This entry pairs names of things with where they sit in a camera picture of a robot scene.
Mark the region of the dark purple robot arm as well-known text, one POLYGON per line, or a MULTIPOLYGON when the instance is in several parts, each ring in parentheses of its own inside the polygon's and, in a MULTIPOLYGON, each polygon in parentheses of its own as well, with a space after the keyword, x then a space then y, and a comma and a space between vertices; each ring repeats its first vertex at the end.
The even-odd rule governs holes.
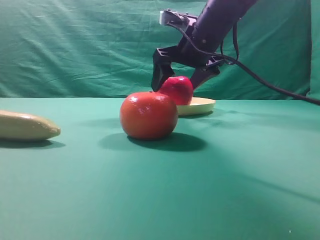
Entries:
POLYGON ((194 68, 190 77, 194 89, 219 75, 225 59, 215 52, 254 4, 255 0, 209 0, 199 16, 170 9, 160 11, 160 25, 175 28, 182 38, 177 45, 157 48, 153 53, 151 88, 158 91, 174 76, 172 63, 194 68))

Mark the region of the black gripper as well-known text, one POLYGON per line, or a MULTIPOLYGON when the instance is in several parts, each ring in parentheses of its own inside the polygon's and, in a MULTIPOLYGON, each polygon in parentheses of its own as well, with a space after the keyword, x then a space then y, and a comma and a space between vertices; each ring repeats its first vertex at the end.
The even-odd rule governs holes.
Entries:
POLYGON ((184 31, 174 24, 170 26, 179 31, 182 38, 177 45, 157 48, 153 53, 152 90, 157 92, 165 81, 175 74, 171 67, 172 63, 196 69, 190 78, 194 90, 218 76, 220 74, 218 66, 224 63, 224 59, 220 56, 214 56, 212 53, 203 53, 194 46, 188 36, 189 31, 184 31))

